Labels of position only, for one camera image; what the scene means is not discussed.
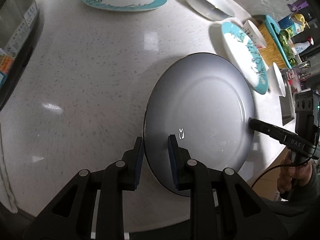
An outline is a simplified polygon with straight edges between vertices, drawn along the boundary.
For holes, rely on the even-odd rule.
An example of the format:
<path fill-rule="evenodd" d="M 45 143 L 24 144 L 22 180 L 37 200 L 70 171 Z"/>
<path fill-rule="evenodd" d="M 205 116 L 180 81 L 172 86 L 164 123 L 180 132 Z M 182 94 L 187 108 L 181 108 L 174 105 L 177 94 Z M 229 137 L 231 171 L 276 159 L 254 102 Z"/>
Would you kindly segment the right hand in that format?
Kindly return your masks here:
<path fill-rule="evenodd" d="M 309 187 L 310 190 L 318 191 L 318 180 L 313 170 L 313 162 L 310 160 L 305 165 L 299 167 L 283 166 L 277 179 L 277 190 L 284 194 L 293 187 Z"/>

